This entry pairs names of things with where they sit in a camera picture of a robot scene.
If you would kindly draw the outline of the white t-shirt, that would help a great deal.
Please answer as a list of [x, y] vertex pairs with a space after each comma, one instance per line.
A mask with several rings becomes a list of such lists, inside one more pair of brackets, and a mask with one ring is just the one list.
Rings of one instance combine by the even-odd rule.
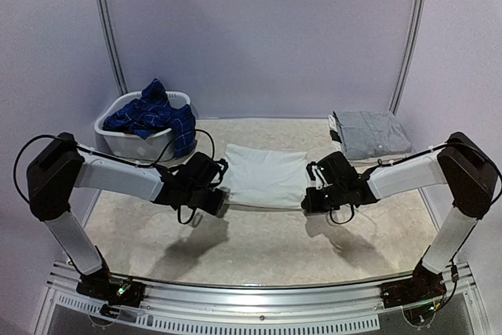
[[310, 184], [307, 154], [266, 151], [228, 144], [228, 163], [221, 187], [232, 205], [299, 209]]

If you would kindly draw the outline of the blue plaid shirt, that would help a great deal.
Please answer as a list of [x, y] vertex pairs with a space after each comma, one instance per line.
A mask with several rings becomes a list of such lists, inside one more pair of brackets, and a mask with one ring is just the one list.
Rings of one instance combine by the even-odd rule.
[[195, 141], [195, 116], [188, 105], [181, 109], [172, 108], [166, 91], [164, 85], [154, 79], [141, 91], [142, 97], [139, 100], [131, 101], [109, 116], [104, 121], [104, 129], [135, 134], [145, 140], [153, 133], [170, 128], [175, 136], [163, 148], [158, 158], [162, 157], [173, 141], [190, 135], [188, 141], [180, 140], [181, 147], [176, 148], [176, 151], [188, 152], [187, 147]]

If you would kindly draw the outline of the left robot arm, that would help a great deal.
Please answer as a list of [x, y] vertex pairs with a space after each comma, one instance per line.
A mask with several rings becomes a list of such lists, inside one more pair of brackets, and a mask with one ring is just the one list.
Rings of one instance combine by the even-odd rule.
[[228, 169], [223, 158], [215, 160], [196, 152], [186, 162], [166, 167], [92, 151], [71, 133], [48, 138], [47, 146], [26, 170], [29, 208], [100, 299], [111, 298], [117, 284], [103, 271], [104, 258], [72, 208], [76, 191], [109, 191], [176, 211], [200, 209], [215, 217], [222, 211], [226, 194], [219, 186]]

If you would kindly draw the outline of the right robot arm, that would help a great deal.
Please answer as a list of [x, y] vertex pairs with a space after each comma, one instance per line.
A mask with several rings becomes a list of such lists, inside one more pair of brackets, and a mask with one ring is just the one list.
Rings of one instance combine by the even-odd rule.
[[311, 184], [301, 209], [305, 215], [357, 209], [395, 195], [418, 191], [436, 223], [437, 235], [420, 258], [423, 270], [406, 283], [411, 300], [423, 300], [455, 258], [478, 222], [501, 197], [497, 164], [462, 132], [438, 145], [394, 162], [378, 162], [359, 172], [340, 152], [307, 165]]

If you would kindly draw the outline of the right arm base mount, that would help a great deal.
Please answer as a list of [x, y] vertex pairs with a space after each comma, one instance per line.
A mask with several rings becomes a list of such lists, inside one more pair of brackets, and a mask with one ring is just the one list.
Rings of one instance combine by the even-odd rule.
[[384, 309], [401, 308], [406, 322], [415, 328], [429, 326], [453, 298], [459, 274], [453, 260], [449, 262], [453, 288], [448, 290], [442, 273], [434, 274], [419, 263], [411, 276], [380, 284], [380, 299]]

